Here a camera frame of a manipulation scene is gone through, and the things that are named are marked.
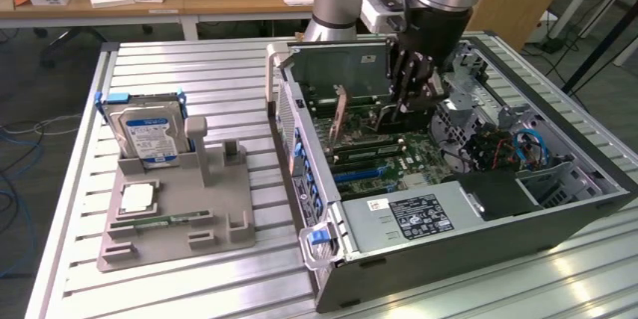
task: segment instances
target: small circuit board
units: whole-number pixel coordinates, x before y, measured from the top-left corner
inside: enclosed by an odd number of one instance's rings
[[[453,174],[426,132],[377,134],[369,111],[349,111],[341,137],[331,141],[331,118],[314,118],[342,200],[437,185]]]

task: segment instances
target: white cable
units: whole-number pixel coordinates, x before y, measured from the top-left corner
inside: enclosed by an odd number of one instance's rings
[[[56,136],[59,134],[70,134],[71,132],[78,131],[78,128],[74,128],[74,129],[66,130],[66,131],[60,131],[60,132],[44,132],[44,133],[40,132],[40,129],[47,127],[48,125],[51,125],[56,121],[63,121],[63,120],[75,119],[75,118],[80,118],[80,117],[82,117],[82,114],[63,115],[63,116],[55,117],[50,120],[42,121],[39,124],[36,124],[34,126],[34,128],[31,128],[28,130],[23,130],[23,131],[10,131],[6,127],[2,127],[2,126],[0,126],[0,128],[4,130],[4,132],[7,134],[28,134],[31,132],[35,132],[36,134],[43,134],[46,136]]]

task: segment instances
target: power supply label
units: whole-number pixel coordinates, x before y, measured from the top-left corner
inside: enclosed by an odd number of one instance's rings
[[[434,194],[390,202],[390,209],[410,241],[455,228]]]

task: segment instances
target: gray stand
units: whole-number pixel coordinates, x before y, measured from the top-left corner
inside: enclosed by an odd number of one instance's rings
[[[118,161],[107,227],[102,235],[102,272],[255,245],[246,149],[236,140],[206,149],[207,121],[191,117],[187,136],[195,152],[179,166],[146,170],[139,158]],[[152,203],[124,211],[131,185],[152,186]]]

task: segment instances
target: aluminum slotted table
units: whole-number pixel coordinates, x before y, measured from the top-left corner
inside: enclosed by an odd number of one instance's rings
[[[634,180],[638,157],[559,89],[485,33],[477,36]],[[294,38],[108,44],[91,94],[27,311],[28,318],[616,318],[638,317],[638,202],[561,246],[339,312],[314,311],[310,276],[266,117],[266,44]],[[522,98],[497,72],[490,85]],[[94,93],[182,87],[208,146],[239,138],[248,152],[255,247],[100,273],[96,254],[119,147]]]

